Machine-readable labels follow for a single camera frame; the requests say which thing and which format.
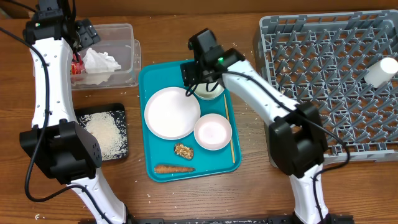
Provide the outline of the white plate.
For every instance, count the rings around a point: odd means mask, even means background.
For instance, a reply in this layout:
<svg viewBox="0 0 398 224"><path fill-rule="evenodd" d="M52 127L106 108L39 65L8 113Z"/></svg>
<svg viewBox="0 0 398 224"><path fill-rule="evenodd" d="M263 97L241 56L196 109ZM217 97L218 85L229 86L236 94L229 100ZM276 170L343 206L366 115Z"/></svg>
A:
<svg viewBox="0 0 398 224"><path fill-rule="evenodd" d="M198 100L185 89L167 87L154 93L144 108L149 130L159 138L177 140L188 136L201 117Z"/></svg>

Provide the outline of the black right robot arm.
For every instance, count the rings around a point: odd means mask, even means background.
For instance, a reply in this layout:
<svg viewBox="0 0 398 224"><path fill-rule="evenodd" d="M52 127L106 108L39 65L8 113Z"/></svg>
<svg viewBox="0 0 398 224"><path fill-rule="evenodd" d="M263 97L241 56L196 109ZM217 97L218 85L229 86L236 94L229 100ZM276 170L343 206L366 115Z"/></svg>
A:
<svg viewBox="0 0 398 224"><path fill-rule="evenodd" d="M276 90L243 54L224 50L209 29L190 37L188 48L194 60L181 66L186 94L192 95L199 84L215 83L244 100L267 126L271 162L290 179L295 222L324 223L329 212L320 172L327 143L315 105L300 104Z"/></svg>

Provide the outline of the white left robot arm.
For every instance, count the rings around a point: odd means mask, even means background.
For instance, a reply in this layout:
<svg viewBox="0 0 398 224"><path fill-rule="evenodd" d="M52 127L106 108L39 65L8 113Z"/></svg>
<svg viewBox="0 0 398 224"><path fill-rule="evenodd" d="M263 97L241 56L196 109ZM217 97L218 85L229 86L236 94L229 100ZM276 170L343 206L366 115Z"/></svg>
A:
<svg viewBox="0 0 398 224"><path fill-rule="evenodd" d="M73 190L97 223L134 223L103 175L97 139L76 120L70 70L78 42L75 19L68 9L40 6L26 24L24 43L34 61L35 111L32 129L19 136L30 157L25 194L33 202L45 202ZM29 190L33 166L64 188L43 198L34 197Z"/></svg>

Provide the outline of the orange carrot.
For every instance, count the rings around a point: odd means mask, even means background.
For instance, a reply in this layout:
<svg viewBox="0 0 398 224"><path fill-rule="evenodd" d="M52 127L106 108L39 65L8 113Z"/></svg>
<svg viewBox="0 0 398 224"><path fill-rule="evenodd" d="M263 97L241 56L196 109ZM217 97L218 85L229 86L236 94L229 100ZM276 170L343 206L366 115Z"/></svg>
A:
<svg viewBox="0 0 398 224"><path fill-rule="evenodd" d="M157 174L174 174L174 173L186 173L196 171L193 167L185 166L172 166L172 165L157 165L154 167L154 171Z"/></svg>

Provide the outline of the white napkin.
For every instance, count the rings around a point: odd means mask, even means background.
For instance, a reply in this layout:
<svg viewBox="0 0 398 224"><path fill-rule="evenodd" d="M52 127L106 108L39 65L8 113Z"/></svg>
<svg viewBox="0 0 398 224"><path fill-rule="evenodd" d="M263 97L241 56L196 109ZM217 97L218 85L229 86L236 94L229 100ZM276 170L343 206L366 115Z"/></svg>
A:
<svg viewBox="0 0 398 224"><path fill-rule="evenodd" d="M110 56L107 52L96 52L92 48L86 51L86 55L83 57L83 65L88 74L83 79L83 83L86 85L99 85L106 82L110 78L109 72L121 69L120 64L113 56Z"/></svg>

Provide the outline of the white paper cup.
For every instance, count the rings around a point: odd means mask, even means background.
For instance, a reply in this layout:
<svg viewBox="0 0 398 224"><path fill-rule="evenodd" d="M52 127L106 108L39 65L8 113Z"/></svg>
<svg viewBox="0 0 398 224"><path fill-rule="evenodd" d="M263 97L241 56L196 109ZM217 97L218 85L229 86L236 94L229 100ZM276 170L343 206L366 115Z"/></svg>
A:
<svg viewBox="0 0 398 224"><path fill-rule="evenodd" d="M386 57L368 68L364 76L367 84L379 88L391 80L398 71L398 62L394 58Z"/></svg>

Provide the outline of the pink white bowl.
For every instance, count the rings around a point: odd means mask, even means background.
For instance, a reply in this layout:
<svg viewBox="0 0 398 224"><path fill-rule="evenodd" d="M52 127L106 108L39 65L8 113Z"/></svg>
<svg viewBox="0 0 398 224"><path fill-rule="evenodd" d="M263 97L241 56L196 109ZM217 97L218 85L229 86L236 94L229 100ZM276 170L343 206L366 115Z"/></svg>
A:
<svg viewBox="0 0 398 224"><path fill-rule="evenodd" d="M230 130L227 119L220 114L206 114L195 124L194 137L204 149L217 151L229 144Z"/></svg>

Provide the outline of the red snack wrapper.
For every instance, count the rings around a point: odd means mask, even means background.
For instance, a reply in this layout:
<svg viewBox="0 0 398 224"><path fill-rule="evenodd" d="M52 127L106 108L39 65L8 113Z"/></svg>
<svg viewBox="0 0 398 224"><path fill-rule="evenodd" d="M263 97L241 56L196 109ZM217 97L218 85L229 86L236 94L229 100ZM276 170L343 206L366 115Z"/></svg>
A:
<svg viewBox="0 0 398 224"><path fill-rule="evenodd" d="M81 74L85 70L83 60L79 53L75 53L72 58L71 64L71 74L78 75Z"/></svg>

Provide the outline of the pale green bowl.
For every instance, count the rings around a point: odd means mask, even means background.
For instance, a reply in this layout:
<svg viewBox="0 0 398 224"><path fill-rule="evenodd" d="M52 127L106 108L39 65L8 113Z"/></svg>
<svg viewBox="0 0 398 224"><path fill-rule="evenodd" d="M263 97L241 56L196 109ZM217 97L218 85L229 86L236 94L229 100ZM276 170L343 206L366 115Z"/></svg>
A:
<svg viewBox="0 0 398 224"><path fill-rule="evenodd" d="M194 94L203 100L213 100L220 96L223 91L224 88L218 82L201 83L197 86Z"/></svg>

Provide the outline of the brown food scrap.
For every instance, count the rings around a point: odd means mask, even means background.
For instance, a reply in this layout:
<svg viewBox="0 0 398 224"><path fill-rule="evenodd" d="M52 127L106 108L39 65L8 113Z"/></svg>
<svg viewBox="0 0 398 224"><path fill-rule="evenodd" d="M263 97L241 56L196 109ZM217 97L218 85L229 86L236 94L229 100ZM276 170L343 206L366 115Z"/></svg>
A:
<svg viewBox="0 0 398 224"><path fill-rule="evenodd" d="M191 147L184 146L181 143L177 143L174 146L174 153L178 156L183 157L184 159L187 160L192 160L194 156L194 151Z"/></svg>

